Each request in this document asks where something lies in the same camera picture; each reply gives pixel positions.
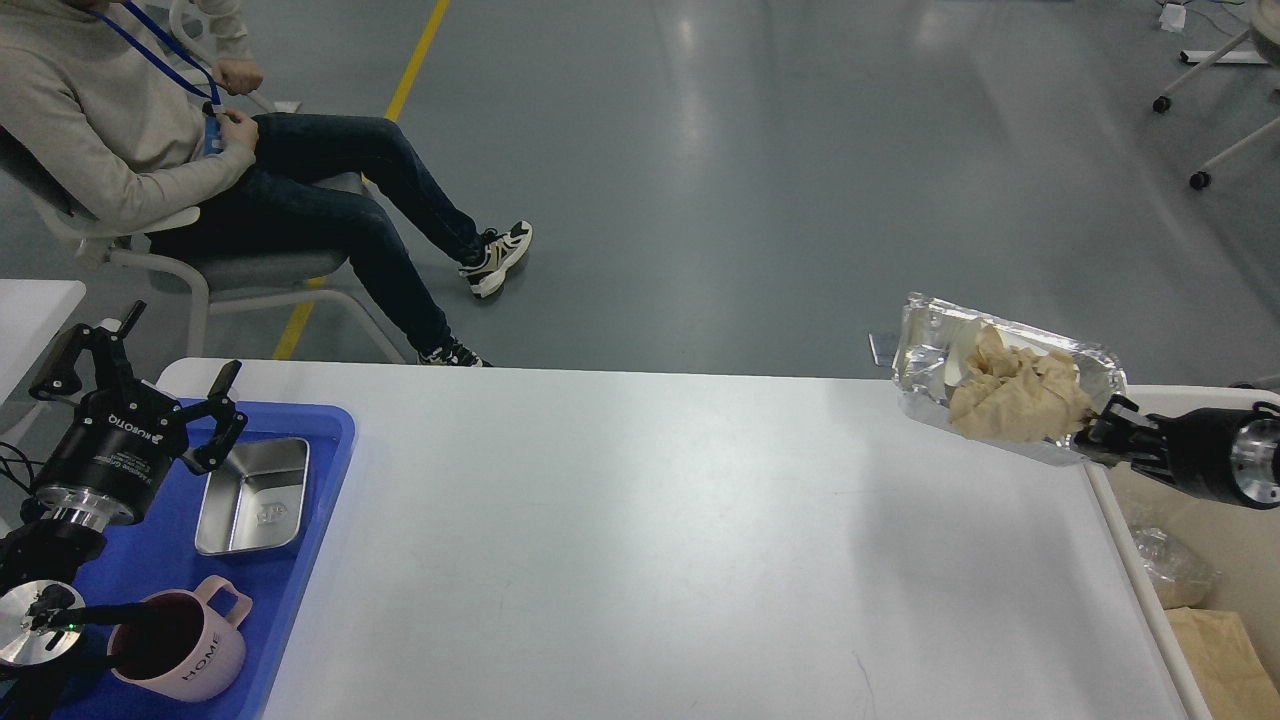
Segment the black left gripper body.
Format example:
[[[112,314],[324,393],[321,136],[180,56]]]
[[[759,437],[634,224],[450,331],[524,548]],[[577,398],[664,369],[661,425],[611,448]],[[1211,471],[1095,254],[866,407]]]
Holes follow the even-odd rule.
[[[99,389],[35,478],[35,498],[51,514],[91,527],[141,523],[172,466],[189,447],[180,401],[156,389]]]

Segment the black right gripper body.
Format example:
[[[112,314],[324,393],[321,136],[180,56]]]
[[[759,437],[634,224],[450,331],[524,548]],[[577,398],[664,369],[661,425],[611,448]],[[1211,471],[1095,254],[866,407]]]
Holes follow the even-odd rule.
[[[1202,407],[1160,421],[1167,484],[1196,498],[1253,510],[1279,506],[1277,405]]]

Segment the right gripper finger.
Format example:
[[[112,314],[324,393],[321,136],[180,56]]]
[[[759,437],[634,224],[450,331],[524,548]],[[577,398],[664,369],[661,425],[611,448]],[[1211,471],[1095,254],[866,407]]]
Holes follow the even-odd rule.
[[[1117,430],[1103,439],[1092,439],[1088,430],[1080,430],[1073,436],[1071,446],[1089,460],[1107,468],[1128,462],[1133,471],[1147,477],[1171,475],[1166,438],[1160,430],[1149,428]]]
[[[1103,410],[1085,428],[1089,446],[1164,446],[1160,421],[1140,413],[1137,402],[1112,395]]]

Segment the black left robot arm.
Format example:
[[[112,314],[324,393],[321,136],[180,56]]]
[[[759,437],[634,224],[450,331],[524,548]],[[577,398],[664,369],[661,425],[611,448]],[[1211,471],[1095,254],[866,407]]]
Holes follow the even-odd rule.
[[[5,719],[47,719],[74,673],[118,665],[81,648],[83,629],[150,620],[154,611],[140,602],[88,606],[76,575],[101,555],[109,527],[145,519],[174,462],[214,471],[246,427],[230,398],[237,360],[187,406],[134,374],[125,338],[145,307],[134,302],[115,325],[61,332],[29,387],[33,398],[74,413],[29,484],[26,523],[3,538]]]

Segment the person's hand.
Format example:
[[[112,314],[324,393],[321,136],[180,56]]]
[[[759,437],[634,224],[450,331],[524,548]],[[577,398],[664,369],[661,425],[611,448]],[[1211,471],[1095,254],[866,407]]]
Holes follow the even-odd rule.
[[[219,124],[219,147],[229,152],[233,147],[256,150],[259,143],[259,124],[243,111],[225,109],[216,114]]]

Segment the person's other hand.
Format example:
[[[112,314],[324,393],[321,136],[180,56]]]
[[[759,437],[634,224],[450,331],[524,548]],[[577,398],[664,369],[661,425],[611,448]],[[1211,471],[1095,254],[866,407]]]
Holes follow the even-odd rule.
[[[236,96],[257,91],[264,73],[255,60],[219,58],[212,65],[212,78],[218,87]]]

